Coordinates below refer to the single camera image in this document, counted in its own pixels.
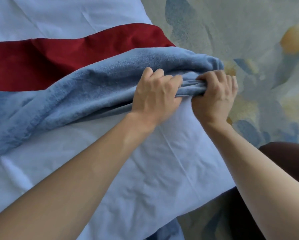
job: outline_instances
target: red fabric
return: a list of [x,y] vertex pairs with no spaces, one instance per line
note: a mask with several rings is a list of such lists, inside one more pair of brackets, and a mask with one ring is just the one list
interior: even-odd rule
[[126,24],[81,39],[0,42],[0,91],[42,90],[75,70],[134,48],[174,46],[151,24]]

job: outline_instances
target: blue towel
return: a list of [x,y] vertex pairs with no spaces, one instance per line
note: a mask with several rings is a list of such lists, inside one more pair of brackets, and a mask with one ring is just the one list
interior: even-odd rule
[[0,155],[34,134],[130,110],[146,67],[183,74],[177,96],[195,96],[206,89],[195,78],[223,64],[177,47],[137,48],[81,68],[45,90],[0,92]]

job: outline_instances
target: forearm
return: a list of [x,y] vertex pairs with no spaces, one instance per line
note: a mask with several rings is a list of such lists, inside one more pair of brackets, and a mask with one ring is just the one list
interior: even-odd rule
[[0,213],[0,239],[76,239],[120,168],[153,129],[128,114]]
[[204,125],[269,240],[299,239],[299,183],[229,125]]

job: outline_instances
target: left hand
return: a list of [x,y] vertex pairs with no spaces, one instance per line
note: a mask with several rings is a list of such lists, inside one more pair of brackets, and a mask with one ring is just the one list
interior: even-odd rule
[[136,87],[131,112],[154,126],[161,124],[179,107],[182,98],[175,95],[182,83],[180,75],[164,76],[162,69],[153,72],[150,67],[145,68]]

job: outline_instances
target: hand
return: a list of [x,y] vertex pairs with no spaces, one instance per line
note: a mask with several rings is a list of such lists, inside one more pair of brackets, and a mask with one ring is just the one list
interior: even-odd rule
[[182,82],[180,75],[164,76],[162,69],[153,72],[150,67],[145,68],[136,87],[131,112],[156,127],[179,107],[182,98],[175,95]]
[[238,91],[236,77],[218,70],[206,72],[198,76],[197,80],[206,80],[207,90],[203,96],[192,98],[192,109],[196,118],[203,127],[226,123]]

